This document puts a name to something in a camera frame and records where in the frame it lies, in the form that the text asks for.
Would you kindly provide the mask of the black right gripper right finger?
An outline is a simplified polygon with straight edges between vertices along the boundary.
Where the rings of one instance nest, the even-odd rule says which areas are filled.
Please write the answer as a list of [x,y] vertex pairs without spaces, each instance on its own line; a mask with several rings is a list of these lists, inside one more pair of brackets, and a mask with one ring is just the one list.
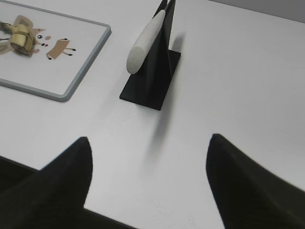
[[303,229],[305,192],[213,134],[207,179],[226,229]]

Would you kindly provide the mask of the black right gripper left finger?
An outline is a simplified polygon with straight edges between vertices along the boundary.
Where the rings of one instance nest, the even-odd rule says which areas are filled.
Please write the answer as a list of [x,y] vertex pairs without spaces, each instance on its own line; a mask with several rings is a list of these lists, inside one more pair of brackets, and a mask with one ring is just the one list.
[[80,137],[43,169],[0,195],[2,229],[73,229],[92,180],[92,150]]

